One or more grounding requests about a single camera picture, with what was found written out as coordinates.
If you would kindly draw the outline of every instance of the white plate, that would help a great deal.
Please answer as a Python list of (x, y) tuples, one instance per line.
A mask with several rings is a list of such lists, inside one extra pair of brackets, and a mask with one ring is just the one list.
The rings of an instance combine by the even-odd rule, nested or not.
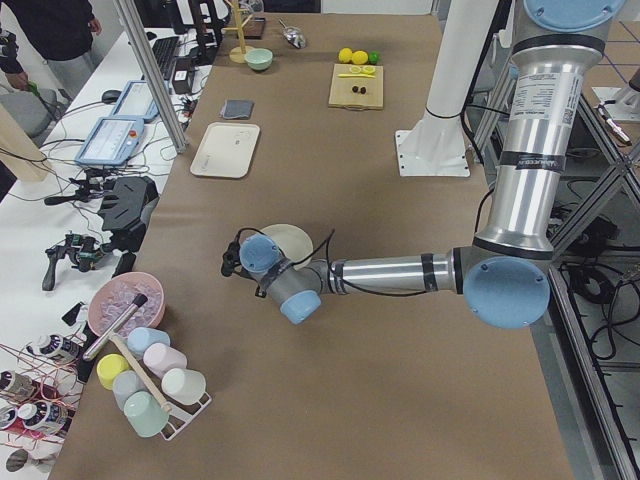
[(257, 125), (212, 123), (191, 163), (191, 173), (202, 177), (244, 177), (249, 171), (258, 135)]
[[(277, 223), (261, 228), (260, 231), (270, 236), (274, 242), (280, 247), (285, 256), (294, 261), (300, 261), (313, 251), (313, 242), (311, 237), (299, 227), (288, 225), (286, 223)], [(296, 270), (307, 266), (311, 259), (306, 260), (300, 265), (296, 265)]]

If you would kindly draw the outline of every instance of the black shirt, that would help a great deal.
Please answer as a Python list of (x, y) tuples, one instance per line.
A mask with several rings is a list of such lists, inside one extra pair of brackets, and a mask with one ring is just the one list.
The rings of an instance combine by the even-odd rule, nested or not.
[[(88, 0), (0, 0), (11, 9), (29, 42), (45, 60), (71, 60), (91, 49)], [(20, 73), (17, 60), (0, 57), (0, 69)]]

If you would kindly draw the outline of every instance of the wooden cutting board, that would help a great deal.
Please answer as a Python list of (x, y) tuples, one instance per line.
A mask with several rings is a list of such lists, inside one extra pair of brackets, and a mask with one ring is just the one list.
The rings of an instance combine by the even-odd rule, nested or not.
[[(375, 78), (341, 78), (339, 74), (350, 74), (353, 65), (336, 63), (331, 75), (329, 106), (362, 110), (382, 110), (384, 98), (384, 68), (375, 66)], [(352, 88), (365, 87), (366, 93), (354, 93)]]

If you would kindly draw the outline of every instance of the green bowl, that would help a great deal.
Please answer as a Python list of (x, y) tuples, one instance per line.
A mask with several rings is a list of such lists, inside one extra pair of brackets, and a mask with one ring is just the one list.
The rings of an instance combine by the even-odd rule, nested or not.
[(245, 54), (244, 59), (252, 70), (260, 72), (266, 70), (271, 65), (273, 52), (266, 48), (254, 48)]

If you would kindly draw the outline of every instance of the white tray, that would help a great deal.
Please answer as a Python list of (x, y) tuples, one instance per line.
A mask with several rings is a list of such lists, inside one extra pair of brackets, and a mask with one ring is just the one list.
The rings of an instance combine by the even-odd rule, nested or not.
[(191, 173), (201, 177), (244, 177), (249, 171), (259, 135), (257, 125), (212, 123), (191, 163)]

